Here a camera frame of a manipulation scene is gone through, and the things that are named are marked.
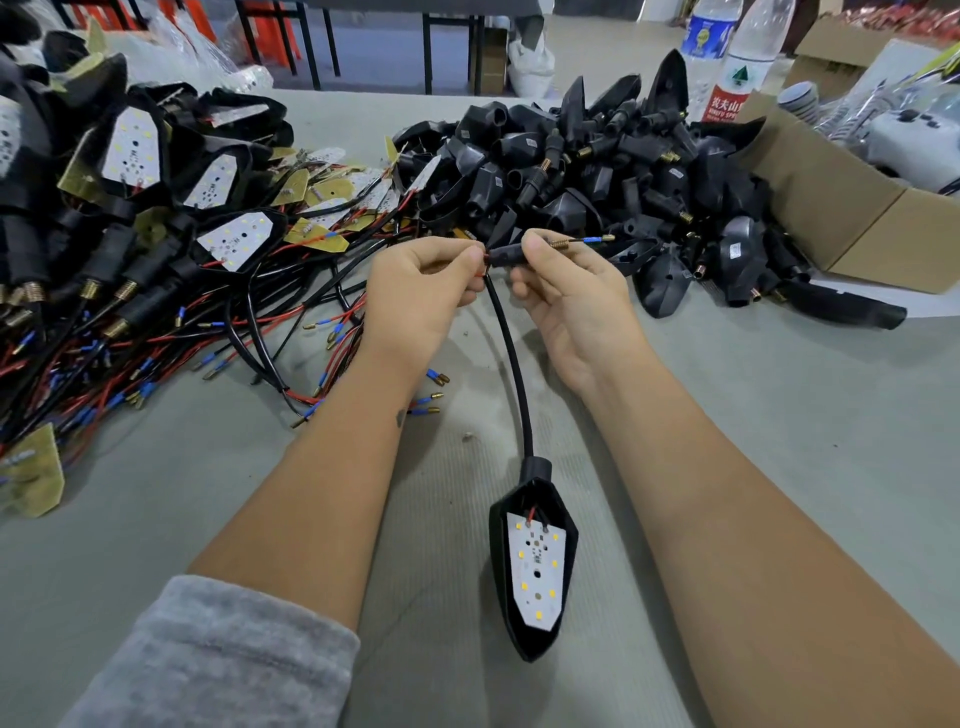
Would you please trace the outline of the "pile of red packets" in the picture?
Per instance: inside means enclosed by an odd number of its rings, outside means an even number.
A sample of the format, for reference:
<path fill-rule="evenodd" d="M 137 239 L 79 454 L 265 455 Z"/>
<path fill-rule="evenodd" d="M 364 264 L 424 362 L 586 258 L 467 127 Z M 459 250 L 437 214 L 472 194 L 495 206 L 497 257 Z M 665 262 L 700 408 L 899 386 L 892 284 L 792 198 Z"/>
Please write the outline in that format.
<path fill-rule="evenodd" d="M 848 25 L 937 44 L 960 42 L 960 0 L 844 0 Z"/>

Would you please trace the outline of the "small brown cardboard box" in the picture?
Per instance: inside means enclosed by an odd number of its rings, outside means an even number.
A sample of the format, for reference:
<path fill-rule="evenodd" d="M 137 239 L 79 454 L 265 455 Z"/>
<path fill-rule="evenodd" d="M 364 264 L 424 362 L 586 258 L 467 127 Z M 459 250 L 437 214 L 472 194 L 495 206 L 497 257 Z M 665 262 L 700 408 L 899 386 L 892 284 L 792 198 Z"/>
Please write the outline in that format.
<path fill-rule="evenodd" d="M 481 59 L 481 73 L 478 77 L 479 95 L 501 96 L 504 94 L 507 85 L 509 41 L 509 29 L 486 28 L 484 30 L 483 44 L 479 53 Z"/>

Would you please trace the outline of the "pile of black stem shells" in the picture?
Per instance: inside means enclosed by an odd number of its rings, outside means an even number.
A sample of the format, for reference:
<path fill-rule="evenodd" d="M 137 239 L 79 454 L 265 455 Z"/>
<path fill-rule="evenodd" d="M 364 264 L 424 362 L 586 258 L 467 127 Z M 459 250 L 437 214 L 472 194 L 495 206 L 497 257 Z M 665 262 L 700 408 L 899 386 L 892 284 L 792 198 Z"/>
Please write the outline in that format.
<path fill-rule="evenodd" d="M 642 77 L 629 74 L 587 104 L 579 78 L 547 110 L 489 102 L 455 123 L 411 125 L 391 139 L 392 177 L 434 234 L 459 227 L 488 250 L 532 227 L 593 242 L 656 319 L 699 282 L 732 309 L 772 297 L 838 325 L 893 331 L 906 321 L 902 306 L 811 281 L 770 183 L 738 158 L 762 121 L 690 122 L 689 103 L 672 51 L 644 98 Z"/>

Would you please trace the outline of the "person's left forearm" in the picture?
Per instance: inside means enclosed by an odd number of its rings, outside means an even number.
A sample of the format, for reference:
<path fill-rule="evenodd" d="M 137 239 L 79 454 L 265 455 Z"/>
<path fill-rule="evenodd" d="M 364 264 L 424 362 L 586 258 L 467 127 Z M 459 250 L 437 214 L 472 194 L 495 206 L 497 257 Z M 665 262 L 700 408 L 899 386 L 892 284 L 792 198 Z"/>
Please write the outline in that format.
<path fill-rule="evenodd" d="M 356 630 L 407 411 L 444 339 L 368 332 L 314 418 L 187 573 Z"/>

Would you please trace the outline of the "black stem with brass thread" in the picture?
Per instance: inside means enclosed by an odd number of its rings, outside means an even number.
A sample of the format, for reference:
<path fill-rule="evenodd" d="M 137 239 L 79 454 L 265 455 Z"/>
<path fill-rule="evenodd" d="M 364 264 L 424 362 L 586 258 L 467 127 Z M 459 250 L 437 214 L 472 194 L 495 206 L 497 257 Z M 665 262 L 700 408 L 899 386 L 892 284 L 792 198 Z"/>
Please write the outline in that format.
<path fill-rule="evenodd" d="M 565 252 L 575 242 L 585 242 L 584 239 L 566 239 L 549 241 L 546 245 L 553 250 Z M 495 249 L 489 249 L 485 254 L 485 265 L 490 269 L 512 268 L 527 265 L 528 259 L 521 243 L 510 244 Z"/>

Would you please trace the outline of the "person's right forearm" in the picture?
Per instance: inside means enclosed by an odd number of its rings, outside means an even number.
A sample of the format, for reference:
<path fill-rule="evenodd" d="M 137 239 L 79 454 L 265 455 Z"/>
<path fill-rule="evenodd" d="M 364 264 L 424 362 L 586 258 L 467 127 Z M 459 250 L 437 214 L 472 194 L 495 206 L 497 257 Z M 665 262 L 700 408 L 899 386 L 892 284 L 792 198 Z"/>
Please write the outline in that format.
<path fill-rule="evenodd" d="M 717 728 L 960 728 L 960 664 L 641 346 L 582 383 Z"/>

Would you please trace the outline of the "grey sleeve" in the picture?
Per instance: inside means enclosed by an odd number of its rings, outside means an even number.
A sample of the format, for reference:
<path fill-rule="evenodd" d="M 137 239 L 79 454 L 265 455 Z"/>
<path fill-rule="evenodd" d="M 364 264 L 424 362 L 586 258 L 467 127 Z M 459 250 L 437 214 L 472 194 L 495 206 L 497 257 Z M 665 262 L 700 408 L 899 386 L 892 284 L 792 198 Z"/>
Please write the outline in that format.
<path fill-rule="evenodd" d="M 304 607 L 177 576 L 57 728 L 337 728 L 360 647 Z"/>

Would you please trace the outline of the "person's right hand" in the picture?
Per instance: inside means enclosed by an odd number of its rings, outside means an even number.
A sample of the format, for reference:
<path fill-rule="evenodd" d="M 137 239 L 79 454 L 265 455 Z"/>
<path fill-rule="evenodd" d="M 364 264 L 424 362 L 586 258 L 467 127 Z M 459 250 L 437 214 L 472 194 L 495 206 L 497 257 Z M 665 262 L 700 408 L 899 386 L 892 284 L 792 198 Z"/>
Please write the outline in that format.
<path fill-rule="evenodd" d="M 548 240 L 555 233 L 533 228 Z M 581 285 L 551 285 L 527 265 L 510 270 L 513 297 L 539 296 L 562 304 L 562 332 L 540 334 L 561 381 L 588 406 L 622 395 L 627 381 L 656 362 L 624 276 L 596 250 L 582 253 L 589 272 Z"/>

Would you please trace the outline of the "black metal chair frame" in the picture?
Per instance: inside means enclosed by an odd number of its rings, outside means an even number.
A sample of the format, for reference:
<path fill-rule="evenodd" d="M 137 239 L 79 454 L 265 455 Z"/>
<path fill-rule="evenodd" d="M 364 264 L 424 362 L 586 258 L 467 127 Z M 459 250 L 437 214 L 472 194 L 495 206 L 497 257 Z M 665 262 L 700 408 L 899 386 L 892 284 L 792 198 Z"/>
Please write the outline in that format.
<path fill-rule="evenodd" d="M 233 0 L 246 55 L 255 65 L 284 70 L 293 78 L 299 64 L 306 63 L 315 91 L 322 90 L 320 67 L 309 13 L 319 13 L 326 37 L 330 67 L 341 79 L 342 64 L 337 47 L 332 10 L 306 0 Z"/>

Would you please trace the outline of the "pile of wired lamp assemblies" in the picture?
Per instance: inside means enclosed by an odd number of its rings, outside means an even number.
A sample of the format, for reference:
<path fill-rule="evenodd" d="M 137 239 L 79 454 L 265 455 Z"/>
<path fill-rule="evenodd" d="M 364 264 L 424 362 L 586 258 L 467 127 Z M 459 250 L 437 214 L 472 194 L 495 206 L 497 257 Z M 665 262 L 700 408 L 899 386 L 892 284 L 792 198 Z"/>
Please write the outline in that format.
<path fill-rule="evenodd" d="M 128 86 L 120 56 L 42 32 L 0 0 L 0 454 L 46 423 L 78 457 L 114 408 L 141 405 L 219 339 L 308 421 L 265 335 L 340 293 L 398 236 L 413 192 L 377 206 L 381 172 L 308 208 L 282 184 L 286 108 L 177 82 Z"/>

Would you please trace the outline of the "red label water bottle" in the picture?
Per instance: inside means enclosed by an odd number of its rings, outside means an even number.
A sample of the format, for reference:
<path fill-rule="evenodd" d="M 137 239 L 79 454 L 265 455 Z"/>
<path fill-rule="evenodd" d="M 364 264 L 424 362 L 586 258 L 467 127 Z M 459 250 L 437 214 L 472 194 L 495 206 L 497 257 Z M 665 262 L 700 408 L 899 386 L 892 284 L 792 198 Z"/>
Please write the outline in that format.
<path fill-rule="evenodd" d="M 797 0 L 753 0 L 726 50 L 702 123 L 734 122 L 781 54 Z"/>

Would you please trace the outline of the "clear plastic bags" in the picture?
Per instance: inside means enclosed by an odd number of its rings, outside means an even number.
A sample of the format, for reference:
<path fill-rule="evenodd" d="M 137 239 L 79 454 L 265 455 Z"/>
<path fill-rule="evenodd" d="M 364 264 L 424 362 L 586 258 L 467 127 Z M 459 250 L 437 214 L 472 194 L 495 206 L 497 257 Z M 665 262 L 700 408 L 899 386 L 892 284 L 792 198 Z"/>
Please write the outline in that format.
<path fill-rule="evenodd" d="M 261 65 L 238 65 L 199 29 L 177 0 L 119 0 L 126 21 L 138 6 L 145 29 L 123 30 L 111 9 L 87 13 L 86 46 L 104 58 L 126 63 L 127 85 L 159 88 L 185 83 L 198 93 L 222 89 L 267 91 L 274 77 Z"/>

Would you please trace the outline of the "black lamp housing with cable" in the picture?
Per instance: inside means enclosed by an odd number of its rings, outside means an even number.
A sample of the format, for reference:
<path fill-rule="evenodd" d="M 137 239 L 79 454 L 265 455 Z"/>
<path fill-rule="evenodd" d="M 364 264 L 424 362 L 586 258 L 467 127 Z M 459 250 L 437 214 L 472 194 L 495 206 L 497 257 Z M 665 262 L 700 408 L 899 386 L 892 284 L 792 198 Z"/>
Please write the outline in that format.
<path fill-rule="evenodd" d="M 518 346 L 488 274 L 485 281 L 507 355 L 521 455 L 517 484 L 489 508 L 489 558 L 510 642 L 524 662 L 534 663 L 559 636 L 580 536 L 553 483 L 551 461 L 536 451 Z"/>

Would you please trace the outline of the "black metal table frame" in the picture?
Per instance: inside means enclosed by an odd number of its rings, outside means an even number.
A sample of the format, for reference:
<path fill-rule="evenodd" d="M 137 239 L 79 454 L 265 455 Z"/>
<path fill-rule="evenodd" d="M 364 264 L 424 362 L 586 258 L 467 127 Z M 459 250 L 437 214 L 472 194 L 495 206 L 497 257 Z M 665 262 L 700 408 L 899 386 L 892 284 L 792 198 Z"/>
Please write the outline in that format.
<path fill-rule="evenodd" d="M 470 90 L 478 95 L 483 74 L 482 48 L 486 40 L 486 21 L 491 17 L 538 18 L 535 27 L 544 26 L 544 17 L 552 15 L 556 0 L 295 0 L 320 10 L 327 18 L 330 11 L 408 14 L 421 18 L 424 90 L 433 93 L 433 27 L 465 27 L 468 57 L 473 61 Z"/>

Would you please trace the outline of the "yellowish backing sheet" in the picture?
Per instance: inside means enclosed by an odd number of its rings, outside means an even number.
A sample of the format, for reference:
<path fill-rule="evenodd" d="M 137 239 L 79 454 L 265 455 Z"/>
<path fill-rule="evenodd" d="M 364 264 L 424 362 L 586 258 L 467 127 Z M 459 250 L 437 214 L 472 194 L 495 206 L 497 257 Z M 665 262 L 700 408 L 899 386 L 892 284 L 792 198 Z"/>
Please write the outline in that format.
<path fill-rule="evenodd" d="M 37 519 L 62 502 L 66 477 L 51 422 L 0 453 L 0 515 Z"/>

